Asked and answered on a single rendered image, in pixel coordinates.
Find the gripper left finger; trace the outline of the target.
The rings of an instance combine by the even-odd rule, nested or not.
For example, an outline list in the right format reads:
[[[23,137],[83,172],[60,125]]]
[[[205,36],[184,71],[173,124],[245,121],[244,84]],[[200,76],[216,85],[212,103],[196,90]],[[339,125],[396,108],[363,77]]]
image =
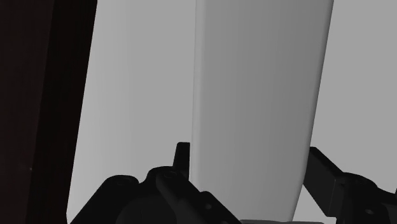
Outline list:
[[[143,182],[107,178],[70,224],[242,224],[189,181],[189,165],[190,144],[179,142],[173,164],[152,168]]]

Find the dark brown furniture panel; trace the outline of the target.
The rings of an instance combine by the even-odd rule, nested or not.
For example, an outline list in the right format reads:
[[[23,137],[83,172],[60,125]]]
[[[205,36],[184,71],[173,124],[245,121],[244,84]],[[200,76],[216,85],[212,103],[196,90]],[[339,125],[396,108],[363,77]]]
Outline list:
[[[0,224],[67,224],[98,0],[0,0]]]

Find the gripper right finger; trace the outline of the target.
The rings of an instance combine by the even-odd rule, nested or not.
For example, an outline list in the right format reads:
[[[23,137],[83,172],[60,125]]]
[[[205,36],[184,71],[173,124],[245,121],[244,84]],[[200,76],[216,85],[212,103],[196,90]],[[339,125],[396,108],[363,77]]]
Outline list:
[[[364,176],[340,170],[313,146],[303,185],[336,224],[397,224],[397,191],[387,192]]]

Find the tall white rounded object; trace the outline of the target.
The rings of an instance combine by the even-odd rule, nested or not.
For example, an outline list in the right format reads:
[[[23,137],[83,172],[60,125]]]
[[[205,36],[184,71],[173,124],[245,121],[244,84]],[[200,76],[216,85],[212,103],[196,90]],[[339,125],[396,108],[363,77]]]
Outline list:
[[[240,220],[291,221],[334,0],[196,0],[190,181]]]

